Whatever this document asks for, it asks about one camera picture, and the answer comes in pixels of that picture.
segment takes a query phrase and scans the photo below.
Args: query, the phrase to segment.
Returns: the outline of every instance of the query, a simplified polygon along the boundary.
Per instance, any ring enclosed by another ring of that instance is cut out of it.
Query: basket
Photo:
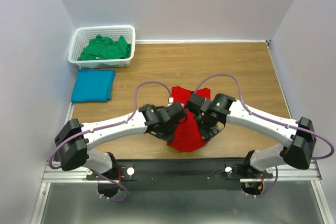
[[[113,60],[78,60],[84,47],[89,44],[98,34],[104,37],[110,37],[118,40],[122,35],[130,43],[131,56],[127,59]],[[110,68],[110,67],[128,67],[131,64],[135,51],[135,29],[133,26],[92,26],[82,27],[75,31],[72,37],[68,60],[83,68]]]

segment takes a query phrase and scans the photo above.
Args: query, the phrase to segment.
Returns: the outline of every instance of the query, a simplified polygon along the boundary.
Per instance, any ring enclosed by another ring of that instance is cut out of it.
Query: wooden surface
[[[135,87],[143,81],[162,81],[169,87],[194,90],[206,77],[231,73],[242,84],[244,101],[257,109],[288,117],[281,89],[264,43],[235,44],[147,44],[136,45],[128,68],[115,68],[112,100],[107,103],[76,104],[72,118],[96,122],[127,114],[133,110]],[[224,93],[238,98],[237,86],[227,77],[206,82],[212,98]],[[138,107],[150,103],[167,105],[168,93],[160,85],[140,88]],[[128,136],[97,147],[117,158],[174,157],[245,157],[248,151],[262,149],[276,142],[240,126],[226,128],[204,147],[181,153],[149,134]]]

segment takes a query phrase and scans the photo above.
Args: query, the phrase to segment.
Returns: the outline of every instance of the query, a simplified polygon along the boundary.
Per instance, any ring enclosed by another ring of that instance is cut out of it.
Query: blue cloth
[[[111,100],[114,70],[79,69],[71,101],[107,102]]]

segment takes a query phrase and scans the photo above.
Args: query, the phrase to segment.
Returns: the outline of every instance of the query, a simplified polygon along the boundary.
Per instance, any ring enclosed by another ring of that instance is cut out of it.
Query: gray floor
[[[126,202],[100,199],[95,184],[53,184],[42,223],[323,223],[309,181],[278,182],[263,198],[239,191],[134,192]]]

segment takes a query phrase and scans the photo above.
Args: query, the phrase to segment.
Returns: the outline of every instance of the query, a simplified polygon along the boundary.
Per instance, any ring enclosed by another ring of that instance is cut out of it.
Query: gray wall
[[[270,39],[293,0],[62,0],[76,27],[130,24],[137,39]]]
[[[335,0],[295,0],[271,42],[271,54],[294,118],[313,120],[336,145]],[[322,141],[315,156],[328,153]],[[322,185],[336,220],[336,155],[319,161]]]
[[[0,216],[30,223],[74,73],[74,26],[61,0],[0,0]]]

